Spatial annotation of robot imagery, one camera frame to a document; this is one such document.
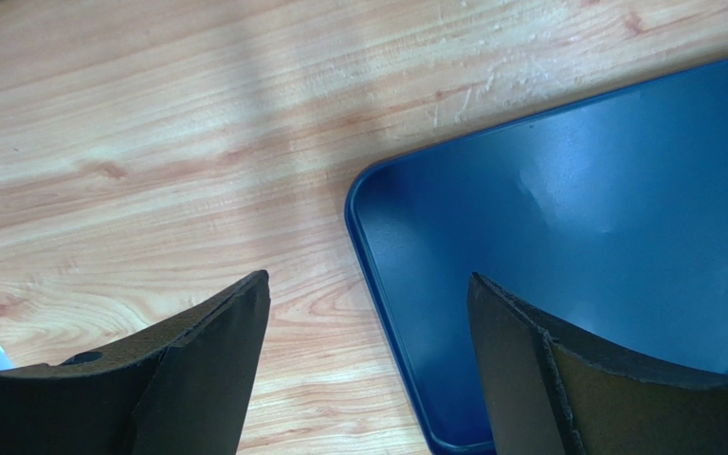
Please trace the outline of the navy box lid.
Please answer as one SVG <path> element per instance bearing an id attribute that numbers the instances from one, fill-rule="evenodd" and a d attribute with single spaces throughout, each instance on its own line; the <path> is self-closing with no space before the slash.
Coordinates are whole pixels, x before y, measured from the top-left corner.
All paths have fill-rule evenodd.
<path id="1" fill-rule="evenodd" d="M 500 454 L 470 334 L 476 273 L 728 375 L 728 59 L 375 164 L 345 221 L 435 454 Z"/>

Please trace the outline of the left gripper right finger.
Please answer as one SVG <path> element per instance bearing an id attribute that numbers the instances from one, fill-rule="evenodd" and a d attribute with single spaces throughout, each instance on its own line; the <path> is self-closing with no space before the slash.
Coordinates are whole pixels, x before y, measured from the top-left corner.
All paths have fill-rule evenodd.
<path id="1" fill-rule="evenodd" d="M 728 375 L 625 348 L 477 273 L 467 310 L 500 454 L 728 454 Z"/>

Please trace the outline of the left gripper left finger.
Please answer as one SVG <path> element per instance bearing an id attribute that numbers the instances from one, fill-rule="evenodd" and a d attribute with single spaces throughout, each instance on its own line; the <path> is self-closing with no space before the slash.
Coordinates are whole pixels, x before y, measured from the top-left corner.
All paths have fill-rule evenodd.
<path id="1" fill-rule="evenodd" d="M 0 372 L 0 454 L 233 454 L 270 310 L 269 276 L 58 365 Z"/>

